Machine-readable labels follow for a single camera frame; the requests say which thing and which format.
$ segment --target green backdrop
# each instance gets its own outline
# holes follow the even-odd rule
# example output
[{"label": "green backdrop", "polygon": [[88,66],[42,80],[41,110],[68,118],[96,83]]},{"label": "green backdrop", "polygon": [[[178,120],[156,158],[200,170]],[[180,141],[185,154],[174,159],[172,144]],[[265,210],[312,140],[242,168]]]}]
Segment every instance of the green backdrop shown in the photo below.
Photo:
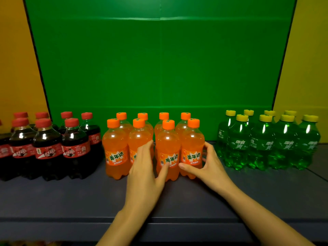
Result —
[{"label": "green backdrop", "polygon": [[295,0],[25,0],[51,115],[271,109]]}]

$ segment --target person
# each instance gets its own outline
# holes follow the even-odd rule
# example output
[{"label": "person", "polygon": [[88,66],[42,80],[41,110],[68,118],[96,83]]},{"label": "person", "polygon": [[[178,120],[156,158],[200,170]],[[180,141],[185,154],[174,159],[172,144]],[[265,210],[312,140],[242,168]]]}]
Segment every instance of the person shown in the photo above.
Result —
[{"label": "person", "polygon": [[[150,147],[153,141],[137,150],[136,158],[127,178],[125,204],[102,236],[97,246],[126,246],[131,243],[146,218],[153,210],[164,188],[169,169],[162,167],[154,176]],[[314,245],[292,227],[242,192],[229,178],[213,146],[205,142],[202,169],[179,163],[179,167],[196,175],[209,188],[221,195],[236,211],[248,228],[264,245]]]}]

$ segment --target yellow panel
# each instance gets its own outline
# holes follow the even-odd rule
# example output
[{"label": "yellow panel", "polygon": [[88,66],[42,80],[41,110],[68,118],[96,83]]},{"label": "yellow panel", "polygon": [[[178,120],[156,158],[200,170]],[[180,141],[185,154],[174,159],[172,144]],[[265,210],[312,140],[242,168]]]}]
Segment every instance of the yellow panel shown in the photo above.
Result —
[{"label": "yellow panel", "polygon": [[274,110],[319,116],[328,142],[328,0],[297,0]]},{"label": "yellow panel", "polygon": [[23,0],[0,0],[0,119],[11,127],[13,112],[48,111]]}]

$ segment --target yellow bottle cap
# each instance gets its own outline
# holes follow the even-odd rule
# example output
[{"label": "yellow bottle cap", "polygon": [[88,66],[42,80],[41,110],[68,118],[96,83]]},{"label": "yellow bottle cap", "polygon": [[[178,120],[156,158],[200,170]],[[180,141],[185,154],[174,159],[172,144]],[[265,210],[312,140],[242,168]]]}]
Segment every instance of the yellow bottle cap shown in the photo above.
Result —
[{"label": "yellow bottle cap", "polygon": [[266,122],[266,123],[271,123],[272,122],[272,116],[260,115],[260,121]]},{"label": "yellow bottle cap", "polygon": [[296,116],[296,111],[285,111],[285,115]]},{"label": "yellow bottle cap", "polygon": [[264,111],[264,114],[265,115],[268,115],[268,116],[276,116],[276,112],[275,111]]},{"label": "yellow bottle cap", "polygon": [[247,115],[238,114],[237,117],[236,117],[236,120],[237,121],[240,121],[240,122],[247,122],[248,121],[248,116]]},{"label": "yellow bottle cap", "polygon": [[226,116],[235,116],[236,111],[226,110]]},{"label": "yellow bottle cap", "polygon": [[313,123],[317,123],[318,122],[319,117],[318,116],[313,116],[313,115],[304,115],[303,116],[303,121],[306,122],[313,122]]},{"label": "yellow bottle cap", "polygon": [[244,110],[244,115],[253,116],[254,115],[254,111],[253,110]]},{"label": "yellow bottle cap", "polygon": [[284,122],[293,122],[294,121],[294,116],[290,115],[281,115],[280,120]]}]

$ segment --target bottle cap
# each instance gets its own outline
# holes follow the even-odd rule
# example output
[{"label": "bottle cap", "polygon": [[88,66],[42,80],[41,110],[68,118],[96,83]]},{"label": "bottle cap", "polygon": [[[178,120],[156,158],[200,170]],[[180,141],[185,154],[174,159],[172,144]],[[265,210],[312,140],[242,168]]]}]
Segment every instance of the bottle cap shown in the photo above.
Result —
[{"label": "bottle cap", "polygon": [[285,111],[285,115],[296,116],[296,111]]},{"label": "bottle cap", "polygon": [[72,111],[65,111],[60,113],[62,119],[72,118],[73,112]]},{"label": "bottle cap", "polygon": [[107,128],[118,128],[120,127],[120,120],[112,118],[107,120]]},{"label": "bottle cap", "polygon": [[303,116],[303,121],[306,122],[313,122],[313,123],[317,123],[318,122],[319,117],[318,116],[313,116],[313,115],[304,115]]},{"label": "bottle cap", "polygon": [[163,129],[171,130],[175,128],[174,120],[163,120]]},{"label": "bottle cap", "polygon": [[145,121],[148,120],[148,113],[138,113],[138,118],[142,118],[144,119]]},{"label": "bottle cap", "polygon": [[260,121],[266,122],[266,123],[271,123],[272,122],[272,116],[260,115]]},{"label": "bottle cap", "polygon": [[13,127],[24,127],[29,124],[29,120],[26,117],[16,118],[11,122]]},{"label": "bottle cap", "polygon": [[254,111],[253,110],[244,110],[244,115],[253,116],[254,115]]},{"label": "bottle cap", "polygon": [[294,116],[290,115],[281,115],[280,120],[284,122],[293,122],[294,121]]},{"label": "bottle cap", "polygon": [[43,118],[49,118],[48,112],[36,112],[35,113],[35,118],[36,119],[43,119]]},{"label": "bottle cap", "polygon": [[133,127],[135,127],[135,128],[145,127],[145,119],[142,119],[142,118],[133,119]]},{"label": "bottle cap", "polygon": [[196,118],[190,118],[188,119],[188,127],[189,128],[199,128],[199,119]]},{"label": "bottle cap", "polygon": [[160,120],[169,120],[169,113],[168,112],[160,112],[159,119]]},{"label": "bottle cap", "polygon": [[35,126],[37,128],[47,128],[52,125],[52,122],[49,118],[40,118],[35,121]]},{"label": "bottle cap", "polygon": [[126,112],[118,112],[116,113],[116,118],[118,120],[125,120],[128,118],[128,116],[126,115]]},{"label": "bottle cap", "polygon": [[276,112],[275,111],[264,111],[264,114],[265,115],[268,115],[268,116],[276,116]]},{"label": "bottle cap", "polygon": [[77,127],[79,125],[79,119],[77,118],[69,118],[65,120],[65,127]]},{"label": "bottle cap", "polygon": [[92,112],[84,112],[81,114],[82,120],[89,120],[92,119],[93,115]]},{"label": "bottle cap", "polygon": [[237,121],[240,121],[240,122],[247,122],[248,121],[248,116],[247,115],[238,114],[236,116],[236,120]]},{"label": "bottle cap", "polygon": [[181,119],[182,120],[189,120],[191,118],[191,114],[189,112],[182,112]]},{"label": "bottle cap", "polygon": [[226,110],[226,116],[235,116],[236,111]]},{"label": "bottle cap", "polygon": [[25,117],[27,118],[29,116],[28,116],[27,112],[15,112],[14,117],[15,118],[25,118]]}]

